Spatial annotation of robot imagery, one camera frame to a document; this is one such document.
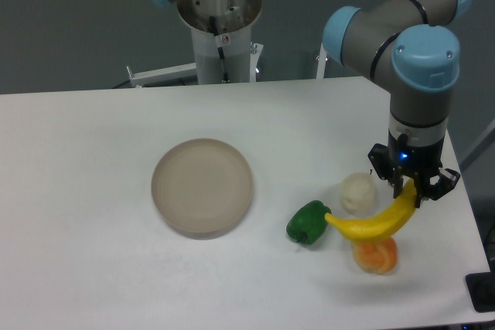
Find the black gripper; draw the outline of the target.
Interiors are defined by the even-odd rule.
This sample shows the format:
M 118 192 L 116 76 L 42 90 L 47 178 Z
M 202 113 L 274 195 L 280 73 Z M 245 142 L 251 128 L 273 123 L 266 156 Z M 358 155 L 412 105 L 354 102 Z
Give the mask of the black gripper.
M 387 146 L 375 144 L 367 157 L 381 180 L 393 188 L 396 199 L 403 189 L 403 175 L 414 180 L 415 207 L 423 200 L 438 200 L 451 192 L 460 180 L 460 173 L 440 168 L 444 139 L 423 147 L 402 143 L 388 133 Z

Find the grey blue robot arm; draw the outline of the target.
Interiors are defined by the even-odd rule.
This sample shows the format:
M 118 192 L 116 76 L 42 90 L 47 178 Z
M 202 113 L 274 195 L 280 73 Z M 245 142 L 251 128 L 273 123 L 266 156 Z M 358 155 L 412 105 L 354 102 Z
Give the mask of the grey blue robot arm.
M 262 0 L 153 0 L 176 4 L 194 37 L 200 83 L 240 83 L 254 78 L 251 27 Z M 472 0 L 385 0 L 363 11 L 346 6 L 328 19 L 322 37 L 326 55 L 386 90 L 390 98 L 388 142 L 369 159 L 395 195 L 404 178 L 415 204 L 452 191 L 459 173 L 441 162 L 453 88 L 459 78 L 460 46 L 449 23 Z

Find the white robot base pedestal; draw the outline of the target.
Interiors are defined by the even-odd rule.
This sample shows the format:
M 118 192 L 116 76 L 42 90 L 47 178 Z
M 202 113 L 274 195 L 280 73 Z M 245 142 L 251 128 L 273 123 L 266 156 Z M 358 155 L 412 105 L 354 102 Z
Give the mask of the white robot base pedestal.
M 191 32 L 198 84 L 249 82 L 262 0 L 181 0 L 177 8 Z

